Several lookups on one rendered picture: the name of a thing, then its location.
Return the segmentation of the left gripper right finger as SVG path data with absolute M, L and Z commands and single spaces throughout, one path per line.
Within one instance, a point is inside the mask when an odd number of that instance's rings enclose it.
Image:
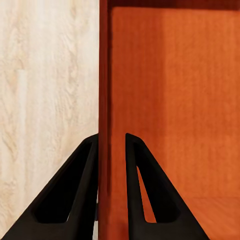
M 125 135 L 129 240 L 210 240 L 145 142 Z M 137 166 L 157 223 L 145 220 Z

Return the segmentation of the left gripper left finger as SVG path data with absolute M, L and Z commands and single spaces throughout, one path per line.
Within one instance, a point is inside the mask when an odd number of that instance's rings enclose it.
M 92 240 L 99 134 L 85 138 L 1 240 Z

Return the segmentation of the storage box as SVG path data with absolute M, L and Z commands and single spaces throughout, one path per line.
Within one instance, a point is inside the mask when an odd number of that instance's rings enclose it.
M 210 240 L 240 240 L 240 0 L 99 0 L 98 240 L 129 240 L 127 133 Z

